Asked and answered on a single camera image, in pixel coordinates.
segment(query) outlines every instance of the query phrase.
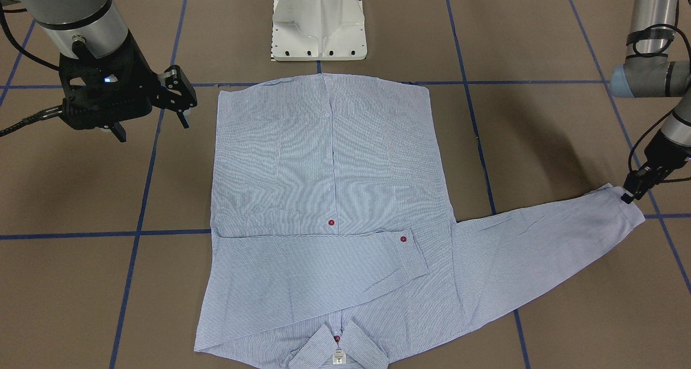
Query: shirt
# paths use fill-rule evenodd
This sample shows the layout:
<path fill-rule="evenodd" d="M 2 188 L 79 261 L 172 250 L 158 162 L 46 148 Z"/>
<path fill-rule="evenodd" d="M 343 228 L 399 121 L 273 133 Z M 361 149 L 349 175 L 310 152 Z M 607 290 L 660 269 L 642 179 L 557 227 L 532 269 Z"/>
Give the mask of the shirt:
<path fill-rule="evenodd" d="M 384 369 L 542 295 L 644 218 L 606 185 L 457 223 L 424 87 L 278 79 L 222 92 L 195 351 Z"/>

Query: white mounting bracket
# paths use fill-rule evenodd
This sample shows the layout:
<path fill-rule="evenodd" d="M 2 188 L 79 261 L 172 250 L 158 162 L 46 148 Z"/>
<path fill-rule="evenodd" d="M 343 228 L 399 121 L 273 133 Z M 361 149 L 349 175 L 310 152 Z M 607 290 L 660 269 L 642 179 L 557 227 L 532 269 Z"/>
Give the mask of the white mounting bracket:
<path fill-rule="evenodd" d="M 274 0 L 271 58 L 280 62 L 367 56 L 362 0 Z"/>

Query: folded sleeve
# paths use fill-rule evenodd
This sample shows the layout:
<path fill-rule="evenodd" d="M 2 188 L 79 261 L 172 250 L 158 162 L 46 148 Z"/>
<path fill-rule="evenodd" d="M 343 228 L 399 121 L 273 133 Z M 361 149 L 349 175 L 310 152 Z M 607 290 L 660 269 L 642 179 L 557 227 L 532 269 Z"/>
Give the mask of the folded sleeve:
<path fill-rule="evenodd" d="M 366 303 L 428 272 L 410 231 L 215 241 L 197 351 Z"/>
<path fill-rule="evenodd" d="M 608 184 L 452 227 L 454 279 L 472 330 L 555 288 L 641 224 L 623 193 Z"/>

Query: fabric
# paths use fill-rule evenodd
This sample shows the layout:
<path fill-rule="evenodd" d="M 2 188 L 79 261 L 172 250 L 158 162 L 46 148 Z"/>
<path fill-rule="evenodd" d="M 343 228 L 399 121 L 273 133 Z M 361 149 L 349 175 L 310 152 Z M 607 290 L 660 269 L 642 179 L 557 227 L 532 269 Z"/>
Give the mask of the fabric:
<path fill-rule="evenodd" d="M 221 93 L 195 351 L 384 369 L 546 293 L 644 221 L 606 185 L 456 223 L 427 89 L 317 76 Z"/>

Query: clothing label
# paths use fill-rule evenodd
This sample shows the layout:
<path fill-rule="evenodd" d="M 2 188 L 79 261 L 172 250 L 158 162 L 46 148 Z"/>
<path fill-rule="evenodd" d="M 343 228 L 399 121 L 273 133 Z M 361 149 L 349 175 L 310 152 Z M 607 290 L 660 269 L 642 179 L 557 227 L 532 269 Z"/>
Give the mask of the clothing label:
<path fill-rule="evenodd" d="M 331 358 L 333 358 L 334 365 L 346 363 L 346 354 L 341 349 L 336 350 Z"/>

